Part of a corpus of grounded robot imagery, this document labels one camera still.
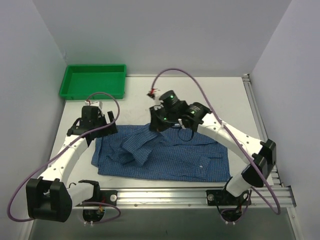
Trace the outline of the blue checked long sleeve shirt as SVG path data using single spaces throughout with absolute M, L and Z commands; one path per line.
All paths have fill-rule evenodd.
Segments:
M 119 125 L 95 141 L 91 164 L 102 176 L 180 182 L 226 182 L 228 150 L 189 129 L 150 131 L 149 125 Z

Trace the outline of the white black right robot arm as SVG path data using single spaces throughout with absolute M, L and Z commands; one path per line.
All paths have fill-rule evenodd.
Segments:
M 161 93 L 152 89 L 147 95 L 154 100 L 154 106 L 149 109 L 151 131 L 163 132 L 173 126 L 190 129 L 223 145 L 246 163 L 247 166 L 224 186 L 221 197 L 226 204 L 234 204 L 251 187 L 265 186 L 276 164 L 273 140 L 251 137 L 218 119 L 207 106 L 180 100 L 173 90 Z

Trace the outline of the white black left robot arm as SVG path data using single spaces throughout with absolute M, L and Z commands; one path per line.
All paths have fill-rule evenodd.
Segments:
M 38 178 L 27 181 L 25 190 L 30 218 L 64 223 L 73 207 L 83 202 L 95 206 L 102 200 L 97 181 L 85 179 L 67 186 L 72 170 L 91 142 L 118 132 L 113 112 L 104 113 L 102 107 L 101 101 L 86 102 L 81 116 L 67 131 L 53 162 Z

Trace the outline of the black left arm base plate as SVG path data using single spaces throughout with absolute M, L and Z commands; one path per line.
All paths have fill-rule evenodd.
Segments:
M 98 202 L 106 203 L 112 206 L 117 205 L 118 191 L 117 190 L 100 190 L 93 194 L 89 199 L 83 200 L 83 203 Z

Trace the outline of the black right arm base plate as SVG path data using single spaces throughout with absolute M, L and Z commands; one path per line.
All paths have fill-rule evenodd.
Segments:
M 206 190 L 206 200 L 208 206 L 245 206 L 251 205 L 249 200 L 249 190 L 244 191 L 238 197 L 234 197 L 224 188 L 212 188 Z

